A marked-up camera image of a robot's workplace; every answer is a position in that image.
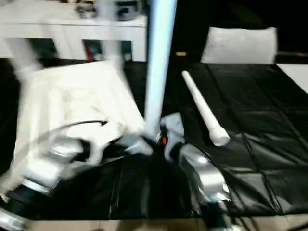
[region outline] black plastic sheet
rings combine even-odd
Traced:
[[[211,143],[180,74],[183,69],[228,131],[226,146]],[[125,73],[143,114],[146,64],[127,63]],[[307,102],[308,96],[275,65],[176,65],[167,77],[163,115],[180,112],[186,141],[221,169],[235,202],[234,215],[298,214],[308,212]],[[66,192],[55,196],[41,218],[199,216],[183,173],[154,156],[126,156],[66,182]]]

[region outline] white pole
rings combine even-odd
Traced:
[[[211,109],[207,105],[205,99],[202,97],[199,89],[194,83],[191,75],[187,71],[183,71],[182,75],[189,91],[192,94],[193,100],[196,103],[197,108],[203,118],[203,121],[209,131],[211,141],[216,146],[226,145],[230,140],[230,137],[227,134],[226,130],[222,126],[220,126],[216,117],[212,113]]]
[[[159,133],[177,0],[153,0],[151,4],[150,50],[146,86],[146,132]]]

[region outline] white rod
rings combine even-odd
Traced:
[[[183,71],[182,75],[190,93],[192,94],[193,100],[197,105],[202,119],[209,131],[211,141],[216,146],[226,145],[230,140],[230,137],[227,134],[226,130],[222,126],[220,126],[210,107],[208,106],[196,84],[194,83],[191,75],[187,71]]]
[[[151,2],[150,50],[146,86],[146,132],[155,139],[159,132],[177,0]]]

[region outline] floor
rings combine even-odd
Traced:
[[[307,223],[308,215],[286,217],[254,217],[253,221],[243,218],[248,229],[243,231],[287,231]],[[33,222],[31,231],[206,231],[201,219],[171,220],[109,220],[109,221],[38,221]]]

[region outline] black cable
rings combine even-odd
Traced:
[[[87,121],[81,121],[81,122],[76,122],[76,123],[72,123],[72,124],[67,124],[64,125],[62,127],[59,128],[55,128],[53,130],[47,131],[44,134],[42,134],[41,136],[37,137],[36,139],[34,139],[33,141],[29,142],[28,144],[26,144],[20,151],[19,153],[23,152],[26,148],[29,148],[30,144],[37,142],[40,143],[42,140],[46,139],[51,133],[57,132],[57,131],[61,131],[65,128],[70,128],[72,126],[76,126],[76,125],[80,125],[80,124],[92,124],[92,123],[100,123],[101,126],[104,126],[107,122],[103,121],[103,120],[87,120]]]

